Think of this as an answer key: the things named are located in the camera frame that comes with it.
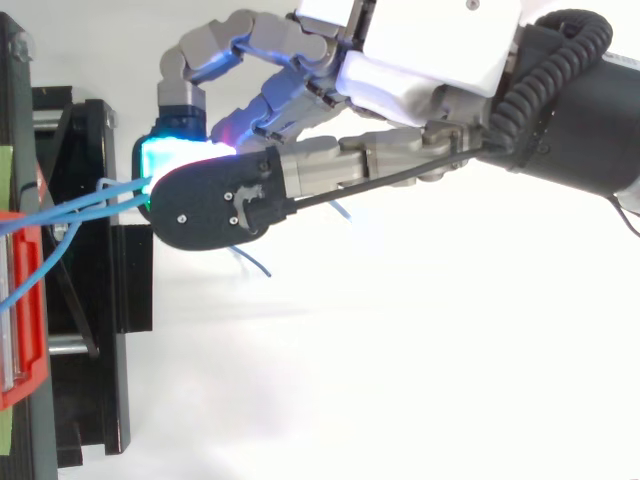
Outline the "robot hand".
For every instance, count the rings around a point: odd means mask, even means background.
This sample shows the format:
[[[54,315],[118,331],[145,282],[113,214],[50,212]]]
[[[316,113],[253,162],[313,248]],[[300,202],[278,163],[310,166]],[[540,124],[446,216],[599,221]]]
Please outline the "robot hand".
[[[481,150],[517,46],[516,1],[303,1],[237,10],[160,62],[132,152],[166,244],[254,241],[300,210],[440,180]]]

